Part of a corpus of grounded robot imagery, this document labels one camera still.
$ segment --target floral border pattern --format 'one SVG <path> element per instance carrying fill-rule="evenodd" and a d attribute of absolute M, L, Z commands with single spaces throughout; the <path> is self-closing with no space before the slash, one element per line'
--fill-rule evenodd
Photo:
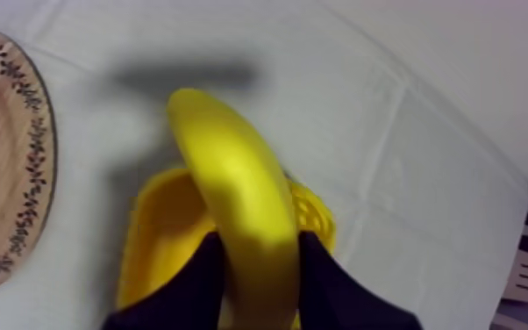
<path fill-rule="evenodd" d="M 33 222 L 39 219 L 37 206 L 39 205 L 38 194 L 41 188 L 47 185 L 47 181 L 42 178 L 43 171 L 41 165 L 46 161 L 45 148 L 43 147 L 43 137 L 47 129 L 43 126 L 43 117 L 39 115 L 41 105 L 44 104 L 42 94 L 39 90 L 32 88 L 32 85 L 25 80 L 26 75 L 21 71 L 21 67 L 12 61 L 7 61 L 8 54 L 4 51 L 4 45 L 0 45 L 0 75 L 8 77 L 12 83 L 12 89 L 23 97 L 25 108 L 32 113 L 31 126 L 29 130 L 29 153 L 26 156 L 26 167 L 30 179 L 29 188 L 23 192 L 23 210 L 17 214 L 15 220 L 14 233 L 9 238 L 9 249 L 0 255 L 0 274 L 10 273 L 14 265 L 12 256 L 21 256 L 26 248 L 26 237 Z"/>

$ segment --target wood grain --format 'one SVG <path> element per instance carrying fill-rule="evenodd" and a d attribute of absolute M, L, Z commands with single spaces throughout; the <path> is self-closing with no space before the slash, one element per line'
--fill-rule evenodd
<path fill-rule="evenodd" d="M 53 199 L 54 117 L 23 51 L 0 34 L 0 284 L 31 253 Z"/>

